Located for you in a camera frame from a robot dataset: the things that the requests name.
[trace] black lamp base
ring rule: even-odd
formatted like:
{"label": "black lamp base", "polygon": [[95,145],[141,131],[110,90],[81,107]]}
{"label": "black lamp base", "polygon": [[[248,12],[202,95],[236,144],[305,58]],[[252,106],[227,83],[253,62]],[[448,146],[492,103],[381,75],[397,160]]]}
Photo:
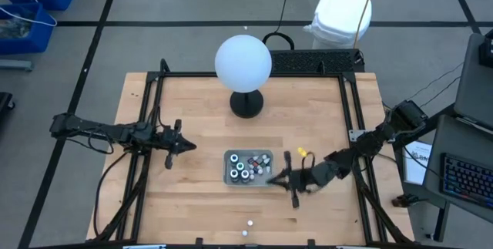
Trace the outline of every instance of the black lamp base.
{"label": "black lamp base", "polygon": [[257,116],[263,107],[263,96],[259,90],[250,93],[234,92],[230,98],[233,113],[240,118]]}

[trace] yellow object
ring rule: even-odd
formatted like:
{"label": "yellow object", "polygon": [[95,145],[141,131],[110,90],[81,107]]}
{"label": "yellow object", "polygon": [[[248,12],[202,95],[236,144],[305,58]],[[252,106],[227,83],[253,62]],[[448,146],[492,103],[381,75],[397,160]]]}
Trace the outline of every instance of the yellow object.
{"label": "yellow object", "polygon": [[307,151],[304,150],[302,147],[298,147],[298,153],[300,153],[302,157],[306,157],[308,154]]}
{"label": "yellow object", "polygon": [[368,2],[369,2],[369,1],[370,1],[370,0],[367,0],[367,1],[364,3],[363,13],[361,13],[360,22],[357,24],[357,30],[356,30],[356,36],[354,37],[354,45],[353,45],[353,49],[356,49],[357,36],[358,36],[358,34],[360,33],[361,21],[363,21],[364,12],[365,12],[365,11],[367,11],[367,6],[368,6]]}

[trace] floor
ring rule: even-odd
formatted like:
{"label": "floor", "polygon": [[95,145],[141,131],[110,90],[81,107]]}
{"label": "floor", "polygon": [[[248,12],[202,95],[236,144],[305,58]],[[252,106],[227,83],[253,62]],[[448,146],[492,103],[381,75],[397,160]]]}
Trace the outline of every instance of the floor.
{"label": "floor", "polygon": [[[127,72],[156,70],[161,58],[174,71],[211,71],[223,40],[272,32],[282,1],[73,0],[67,11],[53,12],[60,26],[46,52],[2,57],[35,64],[32,72],[0,71],[0,90],[17,100],[0,136],[2,247],[17,247],[21,239],[54,149],[48,131],[53,115],[70,109],[112,123]],[[284,19],[292,22],[281,32],[297,49],[311,48],[313,38],[302,25],[310,23],[317,2],[287,0]],[[472,32],[484,34],[493,27],[493,0],[372,2],[373,23],[359,46],[366,70],[377,74],[382,97],[391,106],[461,63]],[[272,40],[268,47],[287,49],[287,44]],[[445,76],[415,101],[427,101],[460,72]],[[447,89],[424,110],[431,115],[453,102],[456,88]],[[32,247],[84,241],[102,164],[101,155],[65,145]],[[424,244],[473,248],[491,243],[493,225],[456,207],[441,244],[424,236],[433,231],[438,209],[422,203],[409,211],[415,237]]]}

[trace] wooden tabletop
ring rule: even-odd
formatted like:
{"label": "wooden tabletop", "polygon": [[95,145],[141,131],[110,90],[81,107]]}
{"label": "wooden tabletop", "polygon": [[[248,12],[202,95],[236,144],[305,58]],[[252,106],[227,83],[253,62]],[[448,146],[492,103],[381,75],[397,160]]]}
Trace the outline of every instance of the wooden tabletop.
{"label": "wooden tabletop", "polygon": [[[116,123],[137,121],[145,78],[145,73],[127,74]],[[357,84],[364,122],[372,130],[384,118],[375,74],[357,74]],[[260,91],[264,97],[261,114],[241,119],[231,113],[231,93],[217,78],[165,79],[162,120],[173,125],[175,119],[182,119],[183,136],[197,149],[180,154],[171,170],[164,167],[167,152],[153,151],[139,243],[193,244],[196,237],[202,237],[205,244],[306,244],[307,239],[315,239],[319,245],[364,244],[352,174],[332,180],[316,194],[301,195],[298,210],[279,187],[235,188],[223,182],[223,155],[230,149],[271,150],[276,158],[273,171],[278,173],[284,166],[284,150],[291,151],[293,168],[297,168],[300,146],[315,152],[317,162],[348,147],[337,79],[271,78]],[[356,126],[349,85],[347,93]],[[394,157],[389,145],[381,153]],[[121,148],[116,147],[105,168],[120,154]],[[128,156],[113,167],[102,185],[99,229],[121,204],[129,160]],[[396,164],[376,157],[374,170],[382,206],[413,240],[407,209],[391,205],[391,200],[403,193]],[[378,240],[374,212],[367,205],[373,239]],[[133,210],[126,237],[132,219]],[[248,220],[253,221],[252,227],[247,226]],[[247,237],[242,230],[249,231]]]}

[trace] yellow cable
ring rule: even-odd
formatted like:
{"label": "yellow cable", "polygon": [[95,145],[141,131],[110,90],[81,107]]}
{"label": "yellow cable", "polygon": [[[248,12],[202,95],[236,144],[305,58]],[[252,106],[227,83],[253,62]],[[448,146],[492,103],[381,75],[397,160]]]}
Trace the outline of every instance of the yellow cable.
{"label": "yellow cable", "polygon": [[354,45],[353,45],[353,49],[356,49],[357,36],[358,36],[358,35],[359,35],[359,33],[360,33],[360,26],[361,26],[361,22],[363,21],[363,16],[364,16],[364,13],[367,11],[367,6],[368,6],[368,2],[369,2],[369,1],[370,1],[370,0],[367,0],[367,1],[364,3],[363,13],[361,13],[360,22],[357,24],[356,37],[354,37]]}

